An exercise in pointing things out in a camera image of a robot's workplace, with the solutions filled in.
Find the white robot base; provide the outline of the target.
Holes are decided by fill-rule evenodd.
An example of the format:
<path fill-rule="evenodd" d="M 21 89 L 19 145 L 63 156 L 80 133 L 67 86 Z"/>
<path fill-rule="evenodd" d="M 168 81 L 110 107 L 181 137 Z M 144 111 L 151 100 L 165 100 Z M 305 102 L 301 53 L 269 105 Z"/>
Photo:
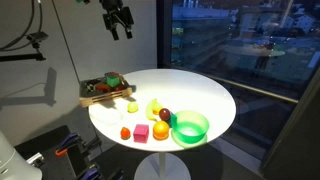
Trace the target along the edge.
<path fill-rule="evenodd" d="M 0 180 L 41 179 L 41 170 L 28 164 L 0 131 Z"/>

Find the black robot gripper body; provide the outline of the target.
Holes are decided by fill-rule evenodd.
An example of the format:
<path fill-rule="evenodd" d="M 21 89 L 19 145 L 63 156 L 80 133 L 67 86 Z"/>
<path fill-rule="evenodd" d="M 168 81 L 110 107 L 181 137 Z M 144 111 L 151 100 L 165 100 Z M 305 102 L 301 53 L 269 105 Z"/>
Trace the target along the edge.
<path fill-rule="evenodd" d="M 122 0 L 99 0 L 106 13 L 103 15 L 108 30 L 115 29 L 118 24 L 126 31 L 132 30 L 134 24 L 130 8 L 124 6 Z"/>

